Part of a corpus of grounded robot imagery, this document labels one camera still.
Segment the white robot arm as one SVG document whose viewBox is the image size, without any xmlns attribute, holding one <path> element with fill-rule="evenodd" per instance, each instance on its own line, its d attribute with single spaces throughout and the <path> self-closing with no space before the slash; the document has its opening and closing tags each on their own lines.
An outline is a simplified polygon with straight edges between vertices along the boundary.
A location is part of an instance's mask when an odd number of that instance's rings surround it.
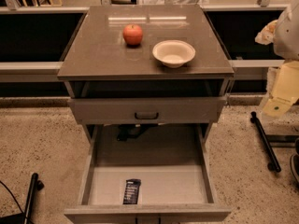
<svg viewBox="0 0 299 224">
<path fill-rule="evenodd" d="M 268 69 L 267 94 L 260 103 L 265 115 L 278 118 L 299 100 L 299 0 L 265 25 L 255 42 L 273 44 L 275 54 L 284 59 L 278 68 Z"/>
</svg>

